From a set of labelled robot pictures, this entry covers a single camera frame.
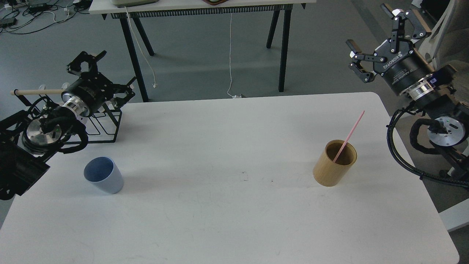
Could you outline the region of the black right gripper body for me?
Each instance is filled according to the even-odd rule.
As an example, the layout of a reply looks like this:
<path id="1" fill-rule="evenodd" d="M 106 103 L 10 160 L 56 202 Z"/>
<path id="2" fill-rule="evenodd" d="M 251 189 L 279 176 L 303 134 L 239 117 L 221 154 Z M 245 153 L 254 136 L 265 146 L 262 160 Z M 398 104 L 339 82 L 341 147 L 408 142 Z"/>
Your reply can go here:
<path id="1" fill-rule="evenodd" d="M 396 95 L 408 94 L 418 100 L 435 90 L 428 78 L 435 72 L 406 39 L 385 40 L 373 52 L 373 74 L 380 76 Z"/>

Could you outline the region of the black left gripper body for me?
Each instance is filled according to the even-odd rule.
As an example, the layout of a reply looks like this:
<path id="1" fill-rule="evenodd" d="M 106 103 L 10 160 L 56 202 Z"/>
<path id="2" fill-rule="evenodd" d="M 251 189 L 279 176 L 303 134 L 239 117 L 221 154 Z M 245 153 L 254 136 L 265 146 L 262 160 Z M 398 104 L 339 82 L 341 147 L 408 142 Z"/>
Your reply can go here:
<path id="1" fill-rule="evenodd" d="M 77 97 L 84 103 L 84 112 L 80 115 L 90 117 L 104 104 L 112 99 L 114 91 L 112 82 L 102 74 L 95 77 L 79 77 L 65 91 L 62 92 L 62 100 L 66 102 L 71 97 Z"/>

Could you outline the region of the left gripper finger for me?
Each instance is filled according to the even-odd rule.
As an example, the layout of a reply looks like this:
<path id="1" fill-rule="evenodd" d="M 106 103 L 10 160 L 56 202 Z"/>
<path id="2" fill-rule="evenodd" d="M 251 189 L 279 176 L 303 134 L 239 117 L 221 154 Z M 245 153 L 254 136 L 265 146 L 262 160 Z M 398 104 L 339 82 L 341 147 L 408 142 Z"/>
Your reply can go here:
<path id="1" fill-rule="evenodd" d="M 98 55 L 91 55 L 85 51 L 82 51 L 79 55 L 77 55 L 74 60 L 72 60 L 72 62 L 67 65 L 67 72 L 69 74 L 78 76 L 84 80 L 89 80 L 91 78 L 98 77 L 100 72 L 97 68 L 97 62 L 102 59 L 106 54 L 107 51 L 102 51 Z M 87 71 L 82 71 L 81 65 L 84 62 L 88 64 Z"/>
<path id="2" fill-rule="evenodd" d="M 110 88 L 113 97 L 109 100 L 115 110 L 120 110 L 125 104 L 127 104 L 136 93 L 133 90 L 133 83 L 136 81 L 134 76 L 125 85 L 111 84 Z"/>

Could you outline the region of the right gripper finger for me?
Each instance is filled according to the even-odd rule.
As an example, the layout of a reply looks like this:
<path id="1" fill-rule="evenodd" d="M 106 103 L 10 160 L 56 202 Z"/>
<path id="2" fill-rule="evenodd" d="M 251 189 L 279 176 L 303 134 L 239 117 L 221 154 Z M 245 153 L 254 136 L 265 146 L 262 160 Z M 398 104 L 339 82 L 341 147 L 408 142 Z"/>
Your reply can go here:
<path id="1" fill-rule="evenodd" d="M 419 40 L 423 37 L 429 37 L 432 30 L 429 28 L 423 17 L 418 11 L 415 10 L 392 10 L 390 5 L 382 3 L 381 9 L 387 14 L 392 20 L 392 32 L 389 39 L 390 47 L 389 51 L 398 52 L 400 41 L 405 40 L 405 22 L 410 22 L 413 27 L 413 33 L 411 38 L 413 40 Z"/>
<path id="2" fill-rule="evenodd" d="M 359 79 L 362 80 L 362 82 L 364 83 L 370 83 L 374 81 L 376 74 L 365 70 L 361 62 L 386 62 L 387 58 L 378 55 L 375 56 L 364 54 L 354 40 L 346 40 L 346 44 L 350 48 L 352 54 L 352 61 L 349 63 L 348 66 L 349 69 L 351 69 L 357 75 L 357 77 L 359 77 Z"/>

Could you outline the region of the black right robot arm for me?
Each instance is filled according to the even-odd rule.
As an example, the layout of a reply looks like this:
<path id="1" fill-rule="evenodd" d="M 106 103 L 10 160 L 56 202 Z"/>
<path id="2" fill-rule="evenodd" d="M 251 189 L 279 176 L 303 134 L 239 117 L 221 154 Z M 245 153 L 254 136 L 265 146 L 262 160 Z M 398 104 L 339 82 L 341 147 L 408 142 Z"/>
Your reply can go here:
<path id="1" fill-rule="evenodd" d="M 346 44 L 351 50 L 349 68 L 364 83 L 382 77 L 396 95 L 407 95 L 410 104 L 396 110 L 387 126 L 387 145 L 392 157 L 407 171 L 420 179 L 468 188 L 468 155 L 455 146 L 468 138 L 468 104 L 455 99 L 452 86 L 456 70 L 447 65 L 436 70 L 418 52 L 417 40 L 429 37 L 431 30 L 415 10 L 392 10 L 383 3 L 382 10 L 392 19 L 392 32 L 373 53 L 363 53 L 353 40 Z M 393 132 L 405 114 L 427 114 L 419 118 L 409 131 L 412 147 L 424 154 L 441 155 L 451 164 L 450 170 L 433 175 L 409 164 L 397 152 Z"/>

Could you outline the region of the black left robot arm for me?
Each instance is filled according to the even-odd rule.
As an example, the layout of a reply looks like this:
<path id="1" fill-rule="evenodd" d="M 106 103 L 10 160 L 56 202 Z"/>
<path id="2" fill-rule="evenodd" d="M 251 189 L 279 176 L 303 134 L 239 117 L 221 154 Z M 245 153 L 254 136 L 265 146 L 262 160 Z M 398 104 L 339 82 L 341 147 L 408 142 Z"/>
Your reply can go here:
<path id="1" fill-rule="evenodd" d="M 100 109 L 119 127 L 113 114 L 120 113 L 135 96 L 132 84 L 136 77 L 124 85 L 110 81 L 97 67 L 106 53 L 80 52 L 67 65 L 67 72 L 78 79 L 62 89 L 11 92 L 26 109 L 1 121 L 2 200 L 28 191 L 49 170 L 47 161 L 54 154 L 84 149 L 89 143 L 85 120 Z"/>

